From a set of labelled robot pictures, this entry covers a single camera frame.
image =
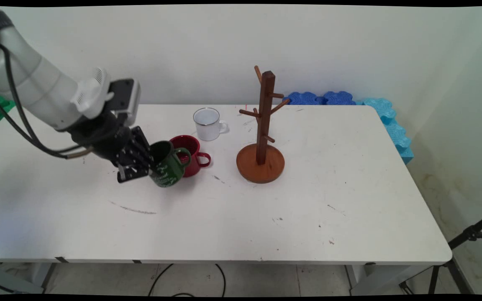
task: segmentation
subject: round wooden base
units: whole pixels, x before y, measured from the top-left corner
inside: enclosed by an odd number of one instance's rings
[[[284,156],[274,146],[267,146],[265,164],[256,162],[256,144],[243,147],[237,154],[237,169],[241,175],[254,183],[269,183],[277,179],[284,170]]]

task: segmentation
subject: blue foam block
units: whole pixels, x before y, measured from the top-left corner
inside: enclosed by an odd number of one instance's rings
[[[410,149],[410,147],[407,147],[407,149],[405,149],[404,152],[400,153],[400,155],[401,159],[403,159],[403,162],[405,164],[408,164],[408,162],[410,162],[410,160],[414,158],[414,154],[412,153],[412,149]]]
[[[392,103],[384,98],[364,99],[364,105],[373,107],[377,111],[377,114],[379,114],[383,124],[390,124],[397,115],[394,109],[392,109]]]
[[[327,105],[356,105],[352,101],[352,95],[345,91],[339,91],[338,93],[328,91],[324,97],[327,99]]]
[[[322,105],[327,104],[327,99],[324,98],[324,97],[316,97],[315,100],[318,101],[319,103],[321,103]]]
[[[322,100],[317,99],[318,97],[316,97],[316,95],[312,92],[293,92],[287,97],[284,97],[283,100],[286,100],[288,98],[289,105],[323,105]]]
[[[410,139],[405,136],[407,131],[404,127],[400,126],[395,120],[392,120],[390,124],[384,125],[386,127],[386,131],[390,135],[397,151],[401,154],[410,146]]]

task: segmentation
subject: green mug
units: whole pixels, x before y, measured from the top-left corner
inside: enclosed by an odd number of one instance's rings
[[[182,163],[177,154],[185,153],[189,160]],[[151,179],[159,187],[170,187],[177,183],[185,173],[185,167],[191,164],[191,153],[183,148],[174,148],[170,141],[159,141],[150,145],[150,154],[155,166],[151,168]]]

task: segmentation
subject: tripod leg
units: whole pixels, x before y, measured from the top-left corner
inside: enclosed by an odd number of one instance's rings
[[[451,259],[445,265],[449,269],[449,272],[451,273],[451,277],[455,281],[455,284],[457,284],[457,287],[459,288],[459,292],[461,292],[462,294],[468,294],[468,295],[472,294],[470,284],[468,284],[468,282],[466,282],[466,279],[462,276],[462,272],[457,267],[457,264],[455,263],[454,259]]]
[[[431,284],[429,285],[429,294],[433,294],[436,289],[436,280],[438,279],[439,265],[433,266],[433,274],[431,275]]]

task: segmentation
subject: red mug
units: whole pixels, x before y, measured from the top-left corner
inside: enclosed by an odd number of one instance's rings
[[[211,163],[211,156],[206,153],[199,152],[200,143],[195,137],[189,135],[179,135],[174,137],[173,139],[170,139],[170,142],[172,142],[174,148],[183,147],[191,153],[191,164],[189,164],[189,166],[185,168],[185,173],[183,174],[184,178],[196,175],[200,171],[201,167],[209,166],[209,164]],[[189,156],[187,156],[187,154],[178,153],[177,155],[182,164],[184,162],[187,162],[187,160],[189,159]],[[208,159],[208,162],[202,164],[199,162],[197,157],[205,157]]]

